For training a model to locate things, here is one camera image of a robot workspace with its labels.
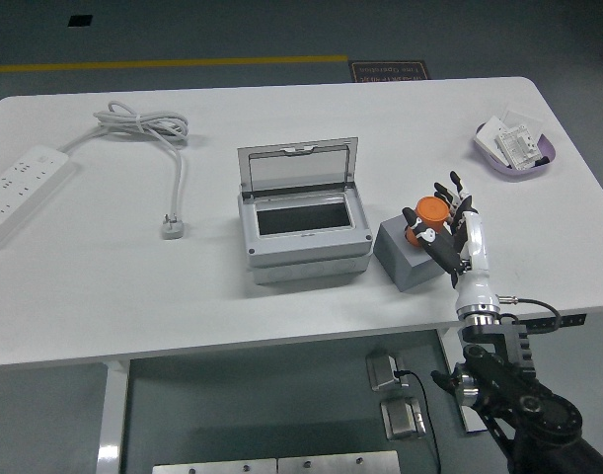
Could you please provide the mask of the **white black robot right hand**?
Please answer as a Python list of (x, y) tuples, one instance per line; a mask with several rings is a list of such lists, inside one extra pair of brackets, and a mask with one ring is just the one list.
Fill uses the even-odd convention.
[(458, 292), (455, 311), (458, 319), (467, 325), (495, 324), (500, 303), (490, 288), (490, 266), (482, 218), (473, 207), (471, 193), (455, 172), (450, 173), (454, 192), (436, 183), (435, 196), (448, 207), (444, 222), (450, 234), (440, 232), (424, 221), (423, 216), (410, 207), (403, 209), (407, 228), (420, 247), (451, 276)]

